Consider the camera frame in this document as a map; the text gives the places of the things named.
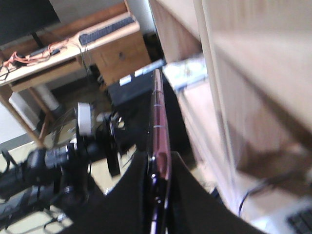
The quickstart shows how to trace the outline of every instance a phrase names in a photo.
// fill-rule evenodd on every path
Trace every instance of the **shelf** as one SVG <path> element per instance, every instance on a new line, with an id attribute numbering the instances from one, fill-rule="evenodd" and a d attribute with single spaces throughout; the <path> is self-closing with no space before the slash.
<path id="1" fill-rule="evenodd" d="M 215 32 L 217 55 L 312 133 L 312 34 Z"/>
<path id="2" fill-rule="evenodd" d="M 200 40 L 193 0 L 157 0 L 170 12 L 195 38 Z"/>

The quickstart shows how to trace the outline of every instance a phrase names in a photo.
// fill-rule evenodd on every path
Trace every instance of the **desk leg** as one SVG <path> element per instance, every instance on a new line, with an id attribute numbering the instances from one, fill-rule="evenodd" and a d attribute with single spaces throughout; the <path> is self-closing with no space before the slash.
<path id="1" fill-rule="evenodd" d="M 25 129 L 28 135 L 35 141 L 38 147 L 40 148 L 44 147 L 43 141 L 40 140 L 39 137 L 31 130 L 28 124 L 24 121 L 24 119 L 19 115 L 19 113 L 15 110 L 15 108 L 9 102 L 11 94 L 12 94 L 12 91 L 8 85 L 0 87 L 1 103 L 8 109 L 8 111 L 13 115 L 13 117 L 20 123 L 20 125 Z"/>
<path id="2" fill-rule="evenodd" d="M 45 114 L 48 116 L 49 120 L 51 122 L 54 122 L 55 119 L 50 111 L 50 109 L 47 107 L 47 105 L 43 102 L 43 100 L 41 99 L 40 95 L 37 93 L 37 91 L 33 88 L 30 87 L 28 88 L 28 91 L 30 92 L 30 94 L 33 96 L 33 98 L 35 99 L 36 103 L 41 107 L 41 109 L 45 112 Z"/>

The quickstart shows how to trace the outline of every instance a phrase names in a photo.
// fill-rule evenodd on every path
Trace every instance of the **monitor stand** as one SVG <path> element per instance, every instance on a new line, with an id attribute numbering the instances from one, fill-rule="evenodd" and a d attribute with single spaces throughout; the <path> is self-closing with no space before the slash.
<path id="1" fill-rule="evenodd" d="M 38 37 L 37 33 L 32 33 L 31 35 L 33 36 L 33 39 L 35 40 L 35 42 L 37 43 L 39 48 L 43 48 L 44 45 L 43 45 L 42 41 L 40 40 L 40 38 Z"/>

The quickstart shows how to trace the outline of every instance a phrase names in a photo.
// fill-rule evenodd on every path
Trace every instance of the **white wall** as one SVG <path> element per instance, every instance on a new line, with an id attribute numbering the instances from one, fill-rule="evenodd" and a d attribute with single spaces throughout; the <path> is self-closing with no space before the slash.
<path id="1" fill-rule="evenodd" d="M 10 112 L 0 104 L 0 144 L 25 134 Z"/>

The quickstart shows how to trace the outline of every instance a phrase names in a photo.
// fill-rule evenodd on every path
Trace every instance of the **wooden shelf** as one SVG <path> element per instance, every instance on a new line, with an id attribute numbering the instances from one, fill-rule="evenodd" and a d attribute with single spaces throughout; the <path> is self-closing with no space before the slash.
<path id="1" fill-rule="evenodd" d="M 312 133 L 312 34 L 215 32 L 217 55 Z"/>

